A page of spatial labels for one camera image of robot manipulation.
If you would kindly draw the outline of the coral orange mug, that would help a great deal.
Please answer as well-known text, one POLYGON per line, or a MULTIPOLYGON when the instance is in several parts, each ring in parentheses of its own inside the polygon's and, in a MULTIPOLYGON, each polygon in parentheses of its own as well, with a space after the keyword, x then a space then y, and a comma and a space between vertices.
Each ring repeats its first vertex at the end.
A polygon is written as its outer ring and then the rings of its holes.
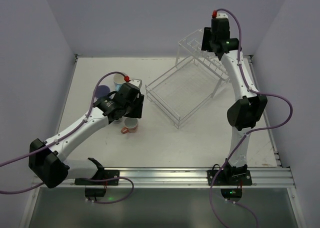
POLYGON ((121 129, 122 134, 135 133, 139 127, 137 118, 126 118, 124 120, 124 127, 121 129))

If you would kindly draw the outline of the pale grey footed cup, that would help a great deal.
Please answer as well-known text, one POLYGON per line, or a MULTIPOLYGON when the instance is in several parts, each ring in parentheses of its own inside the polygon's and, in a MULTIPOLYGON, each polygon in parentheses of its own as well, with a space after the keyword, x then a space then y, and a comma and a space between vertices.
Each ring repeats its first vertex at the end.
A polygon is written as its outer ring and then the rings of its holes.
POLYGON ((120 124, 121 122, 122 122, 122 118, 119 118, 119 119, 116 119, 116 120, 114 120, 112 123, 113 124, 120 124))

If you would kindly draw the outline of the light blue mug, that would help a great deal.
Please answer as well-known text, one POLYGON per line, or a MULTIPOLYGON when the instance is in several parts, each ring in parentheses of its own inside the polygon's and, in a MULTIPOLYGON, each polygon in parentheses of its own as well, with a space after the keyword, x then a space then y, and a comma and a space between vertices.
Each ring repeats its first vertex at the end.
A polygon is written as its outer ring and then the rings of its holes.
POLYGON ((115 87, 115 91, 119 91, 120 87, 125 83, 125 78, 121 74, 115 74, 113 76, 113 83, 115 87))

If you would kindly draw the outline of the lavender tall cup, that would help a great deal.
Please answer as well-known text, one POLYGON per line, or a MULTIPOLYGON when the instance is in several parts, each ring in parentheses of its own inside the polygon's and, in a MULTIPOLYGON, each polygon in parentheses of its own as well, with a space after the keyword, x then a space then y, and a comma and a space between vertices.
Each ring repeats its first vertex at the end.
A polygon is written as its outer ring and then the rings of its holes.
POLYGON ((107 96, 110 93, 110 88, 106 85, 100 85, 97 87, 96 92, 95 92, 95 96, 97 98, 103 97, 103 96, 107 96))

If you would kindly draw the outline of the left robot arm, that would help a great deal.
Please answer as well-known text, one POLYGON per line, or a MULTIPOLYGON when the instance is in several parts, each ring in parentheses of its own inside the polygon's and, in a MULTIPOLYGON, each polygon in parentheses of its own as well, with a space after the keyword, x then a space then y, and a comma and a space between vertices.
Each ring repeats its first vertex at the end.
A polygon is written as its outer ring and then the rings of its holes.
POLYGON ((29 146, 29 168, 48 188, 54 188, 67 179, 106 178, 104 168, 94 158, 83 161, 68 159, 71 152, 98 130, 122 117, 141 118, 144 95, 142 81, 133 79, 118 91, 99 98, 89 111, 69 127, 48 138, 35 139, 29 146))

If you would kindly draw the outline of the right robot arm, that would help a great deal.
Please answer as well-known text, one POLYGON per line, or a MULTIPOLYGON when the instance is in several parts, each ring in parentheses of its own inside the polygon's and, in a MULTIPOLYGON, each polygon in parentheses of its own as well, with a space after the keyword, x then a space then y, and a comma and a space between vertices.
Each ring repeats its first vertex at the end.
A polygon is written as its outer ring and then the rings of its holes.
POLYGON ((235 96, 235 103, 227 111, 232 127, 229 155, 225 165, 211 171, 214 185, 251 185, 247 166, 249 130, 256 126, 267 105, 265 95, 257 95, 244 63, 240 41, 230 37, 230 24, 226 14, 213 15, 211 26, 204 28, 202 51, 213 52, 226 69, 235 96))

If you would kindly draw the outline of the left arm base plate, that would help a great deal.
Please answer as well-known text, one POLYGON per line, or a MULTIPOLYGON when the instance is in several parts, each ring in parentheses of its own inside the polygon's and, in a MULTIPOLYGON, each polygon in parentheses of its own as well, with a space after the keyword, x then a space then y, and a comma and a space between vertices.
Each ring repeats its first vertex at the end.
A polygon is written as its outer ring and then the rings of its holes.
POLYGON ((112 181, 104 181, 104 182, 91 182, 82 178, 75 179, 75 185, 84 185, 84 186, 93 186, 93 185, 110 185, 110 186, 117 186, 119 184, 119 180, 116 179, 120 176, 119 170, 106 170, 101 163, 99 163, 94 158, 88 158, 92 164, 94 164, 97 168, 97 172, 90 177, 92 180, 105 180, 114 178, 112 181))

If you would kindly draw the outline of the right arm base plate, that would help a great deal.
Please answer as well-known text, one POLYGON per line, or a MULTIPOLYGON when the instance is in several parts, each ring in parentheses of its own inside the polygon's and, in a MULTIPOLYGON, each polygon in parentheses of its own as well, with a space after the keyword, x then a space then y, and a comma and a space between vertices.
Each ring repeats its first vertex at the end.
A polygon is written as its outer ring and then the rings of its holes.
POLYGON ((213 182, 214 186, 251 186, 253 184, 248 166, 232 167, 227 164, 213 182))

